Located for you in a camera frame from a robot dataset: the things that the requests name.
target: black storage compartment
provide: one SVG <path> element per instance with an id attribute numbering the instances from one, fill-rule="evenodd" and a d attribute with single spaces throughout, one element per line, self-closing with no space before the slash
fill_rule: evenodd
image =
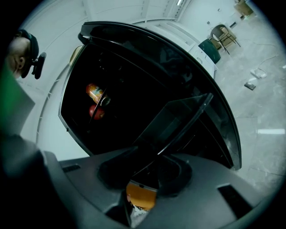
<path id="1" fill-rule="evenodd" d="M 59 117 L 88 154 L 133 145 L 146 161 L 171 149 L 241 167 L 231 110 L 188 53 L 158 34 L 123 23 L 86 22 L 79 39 L 84 46 L 66 78 Z M 96 104 L 86 93 L 90 83 L 111 98 L 100 120 L 89 116 Z"/>

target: person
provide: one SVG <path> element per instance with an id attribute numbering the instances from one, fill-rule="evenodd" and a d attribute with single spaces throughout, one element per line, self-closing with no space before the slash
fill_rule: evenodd
<path id="1" fill-rule="evenodd" d="M 39 54 L 37 39 L 26 30 L 18 30 L 6 55 L 6 65 L 15 78 L 25 78 Z"/>

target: concrete floor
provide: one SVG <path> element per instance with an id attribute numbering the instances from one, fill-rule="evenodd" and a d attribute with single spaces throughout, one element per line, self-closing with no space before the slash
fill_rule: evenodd
<path id="1" fill-rule="evenodd" d="M 232 31 L 241 47 L 227 47 L 230 55 L 220 49 L 215 80 L 229 102 L 240 133 L 242 168 L 236 173 L 263 195 L 269 195 L 286 174 L 285 49 L 273 28 L 258 17 L 243 20 Z M 271 59 L 260 66 L 267 77 L 255 79 L 250 70 L 267 58 Z M 253 91 L 244 87 L 249 80 L 256 85 Z"/>

